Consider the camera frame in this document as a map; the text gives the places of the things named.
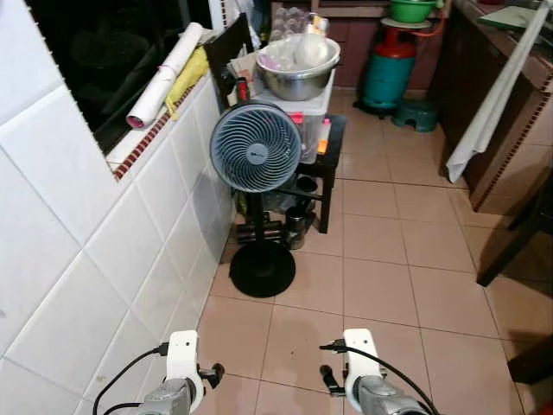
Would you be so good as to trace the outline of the dark wooden table leg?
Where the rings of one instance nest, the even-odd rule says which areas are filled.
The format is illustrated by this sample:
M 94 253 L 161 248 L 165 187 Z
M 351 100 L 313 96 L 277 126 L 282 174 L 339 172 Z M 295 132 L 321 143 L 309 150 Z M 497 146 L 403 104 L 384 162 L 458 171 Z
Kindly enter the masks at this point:
M 553 234 L 553 175 L 550 174 L 544 185 L 529 199 L 510 222 L 509 230 L 515 232 L 505 249 L 483 268 L 475 282 L 487 287 L 505 268 L 528 246 L 538 233 Z

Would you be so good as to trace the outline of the green plastic basin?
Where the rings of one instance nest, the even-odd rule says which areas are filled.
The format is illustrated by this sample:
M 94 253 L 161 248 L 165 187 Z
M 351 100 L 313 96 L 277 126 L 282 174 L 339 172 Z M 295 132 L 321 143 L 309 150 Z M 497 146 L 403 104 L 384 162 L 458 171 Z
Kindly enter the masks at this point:
M 400 23 L 422 23 L 442 6 L 443 0 L 390 0 L 390 17 Z

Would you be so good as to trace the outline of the long white rolled sheet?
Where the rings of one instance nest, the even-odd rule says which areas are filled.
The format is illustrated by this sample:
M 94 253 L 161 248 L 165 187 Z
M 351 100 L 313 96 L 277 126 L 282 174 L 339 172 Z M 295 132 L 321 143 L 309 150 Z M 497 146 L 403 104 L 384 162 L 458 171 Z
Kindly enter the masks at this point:
M 467 126 L 453 154 L 445 162 L 448 181 L 458 182 L 463 171 L 467 168 L 471 158 L 485 153 L 489 145 L 495 127 L 501 119 L 510 93 L 522 73 L 525 60 L 528 59 L 533 45 L 536 44 L 544 23 L 548 20 L 553 0 L 541 0 L 537 11 L 528 19 L 528 25 L 511 52 L 505 67 L 502 67 L 498 78 L 495 79 L 486 97 L 482 100 L 474 118 Z

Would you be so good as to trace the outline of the brown kitchen cabinet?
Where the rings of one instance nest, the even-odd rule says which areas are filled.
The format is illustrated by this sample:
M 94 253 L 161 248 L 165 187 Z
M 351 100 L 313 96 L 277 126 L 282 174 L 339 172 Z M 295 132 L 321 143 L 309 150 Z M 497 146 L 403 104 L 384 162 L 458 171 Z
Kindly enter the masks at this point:
M 520 33 L 480 22 L 494 12 L 477 0 L 453 0 L 445 38 L 428 91 L 439 108 L 447 162 L 463 134 L 508 64 Z M 523 63 L 502 115 L 482 153 L 474 154 L 463 171 L 447 174 L 467 185 L 473 211 L 513 216 L 550 176 L 553 157 L 553 114 L 550 110 L 552 48 L 537 40 Z

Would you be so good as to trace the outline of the yellow cloth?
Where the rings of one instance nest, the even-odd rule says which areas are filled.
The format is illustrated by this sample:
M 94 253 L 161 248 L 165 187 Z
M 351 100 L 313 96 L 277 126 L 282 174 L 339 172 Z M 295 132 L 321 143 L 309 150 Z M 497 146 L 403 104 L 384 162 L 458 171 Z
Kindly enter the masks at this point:
M 169 88 L 163 103 L 166 104 L 167 113 L 173 119 L 177 118 L 177 111 L 187 93 L 196 86 L 198 80 L 209 70 L 208 55 L 205 48 L 197 47 L 191 53 L 190 58 L 181 69 L 177 79 Z

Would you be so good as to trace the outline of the grey-blue standing fan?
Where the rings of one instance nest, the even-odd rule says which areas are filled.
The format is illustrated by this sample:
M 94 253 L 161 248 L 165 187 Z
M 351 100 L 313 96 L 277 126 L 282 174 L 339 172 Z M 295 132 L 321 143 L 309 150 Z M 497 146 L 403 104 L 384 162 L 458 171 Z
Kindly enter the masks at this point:
M 233 254 L 229 278 L 248 297 L 275 297 L 294 281 L 296 262 L 281 239 L 266 236 L 264 194 L 280 189 L 296 173 L 299 131 L 279 106 L 242 100 L 218 119 L 209 156 L 218 178 L 244 195 L 245 229 L 252 233 Z

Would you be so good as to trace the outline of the large steel bowl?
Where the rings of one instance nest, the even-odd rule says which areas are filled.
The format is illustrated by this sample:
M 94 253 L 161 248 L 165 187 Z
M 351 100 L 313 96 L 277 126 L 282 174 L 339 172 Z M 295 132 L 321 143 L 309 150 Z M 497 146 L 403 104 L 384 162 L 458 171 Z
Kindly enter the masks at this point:
M 337 51 L 336 56 L 327 66 L 313 68 L 301 72 L 274 72 L 261 67 L 257 62 L 259 52 L 256 52 L 257 75 L 260 76 L 265 90 L 283 100 L 308 100 L 321 93 L 325 84 L 332 78 L 332 72 L 340 62 L 340 44 L 329 39 Z

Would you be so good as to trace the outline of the small green plastic stool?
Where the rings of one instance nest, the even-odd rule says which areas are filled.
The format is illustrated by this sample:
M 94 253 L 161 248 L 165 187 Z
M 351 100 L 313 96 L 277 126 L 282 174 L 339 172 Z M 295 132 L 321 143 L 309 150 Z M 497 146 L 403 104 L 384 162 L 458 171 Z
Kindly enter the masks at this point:
M 437 127 L 438 107 L 430 100 L 404 99 L 395 108 L 391 122 L 399 127 L 411 127 L 417 133 L 431 133 Z

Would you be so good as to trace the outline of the white plastic bags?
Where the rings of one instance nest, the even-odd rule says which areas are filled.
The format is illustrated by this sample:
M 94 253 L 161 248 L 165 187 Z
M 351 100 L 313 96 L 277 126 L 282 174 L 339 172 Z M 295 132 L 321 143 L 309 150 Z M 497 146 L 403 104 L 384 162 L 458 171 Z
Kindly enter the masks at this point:
M 336 53 L 332 41 L 319 33 L 294 33 L 262 48 L 257 62 L 274 72 L 301 72 L 327 66 Z

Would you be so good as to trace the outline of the rolled white paper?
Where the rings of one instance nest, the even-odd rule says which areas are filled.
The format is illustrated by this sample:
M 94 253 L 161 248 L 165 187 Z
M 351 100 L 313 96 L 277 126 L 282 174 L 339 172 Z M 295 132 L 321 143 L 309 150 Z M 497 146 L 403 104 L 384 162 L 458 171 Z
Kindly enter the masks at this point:
M 171 48 L 170 52 L 162 61 L 161 66 L 157 67 L 153 78 L 147 84 L 143 93 L 139 95 L 136 103 L 131 107 L 125 121 L 127 125 L 134 130 L 147 128 L 153 123 L 155 115 L 163 106 L 163 99 L 166 98 L 170 87 L 181 75 L 181 70 L 185 67 L 187 60 L 193 54 L 194 48 L 207 29 L 197 22 L 191 22 L 181 33 L 177 43 Z

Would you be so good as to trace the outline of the grey egg tray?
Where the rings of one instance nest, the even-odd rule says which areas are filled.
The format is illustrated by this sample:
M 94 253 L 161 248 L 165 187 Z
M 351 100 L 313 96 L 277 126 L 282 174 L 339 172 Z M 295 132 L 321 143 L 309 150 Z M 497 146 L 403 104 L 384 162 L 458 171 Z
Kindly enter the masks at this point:
M 316 33 L 327 36 L 329 20 L 319 13 L 299 8 L 276 8 L 271 13 L 269 42 L 276 42 L 292 35 Z

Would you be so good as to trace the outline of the dark metal pot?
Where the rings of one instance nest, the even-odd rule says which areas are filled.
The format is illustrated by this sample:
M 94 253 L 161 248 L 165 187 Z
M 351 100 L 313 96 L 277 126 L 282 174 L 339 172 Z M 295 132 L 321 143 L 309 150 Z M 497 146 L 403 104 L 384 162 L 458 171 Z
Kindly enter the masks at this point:
M 293 206 L 284 211 L 283 234 L 289 249 L 302 248 L 313 222 L 315 222 L 315 211 L 311 208 Z

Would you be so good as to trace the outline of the green gas cylinder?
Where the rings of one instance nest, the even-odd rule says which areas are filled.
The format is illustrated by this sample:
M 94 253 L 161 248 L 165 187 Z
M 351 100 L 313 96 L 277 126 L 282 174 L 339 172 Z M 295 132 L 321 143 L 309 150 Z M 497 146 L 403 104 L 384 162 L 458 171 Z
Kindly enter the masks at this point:
M 391 113 L 402 102 L 417 58 L 417 44 L 400 28 L 385 25 L 383 39 L 372 48 L 356 104 L 367 113 Z

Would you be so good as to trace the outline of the black side table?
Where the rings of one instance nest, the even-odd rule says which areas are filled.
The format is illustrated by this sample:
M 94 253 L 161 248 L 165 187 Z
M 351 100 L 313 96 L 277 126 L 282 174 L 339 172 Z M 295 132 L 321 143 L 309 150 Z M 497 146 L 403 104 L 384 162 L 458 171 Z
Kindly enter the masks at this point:
M 325 118 L 331 121 L 327 154 L 317 155 L 314 163 L 300 163 L 296 173 L 286 183 L 274 190 L 264 191 L 256 201 L 249 201 L 245 196 L 238 198 L 238 212 L 248 220 L 251 220 L 257 207 L 264 210 L 262 216 L 265 220 L 265 238 L 268 240 L 274 240 L 277 236 L 276 222 L 269 219 L 269 213 L 276 211 L 284 214 L 285 210 L 293 206 L 304 206 L 315 211 L 315 222 L 312 225 L 316 226 L 317 233 L 328 233 L 346 118 L 332 114 L 325 115 Z

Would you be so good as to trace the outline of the clear plastic storage box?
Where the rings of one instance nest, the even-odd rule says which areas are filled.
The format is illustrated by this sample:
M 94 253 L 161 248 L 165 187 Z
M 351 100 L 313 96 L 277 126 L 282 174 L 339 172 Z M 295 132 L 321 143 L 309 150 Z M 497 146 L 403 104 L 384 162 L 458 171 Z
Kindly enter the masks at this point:
M 334 80 L 328 80 L 321 93 L 308 100 L 281 100 L 279 106 L 288 113 L 301 136 L 300 163 L 314 163 L 319 157 L 320 141 L 328 128 L 324 126 Z

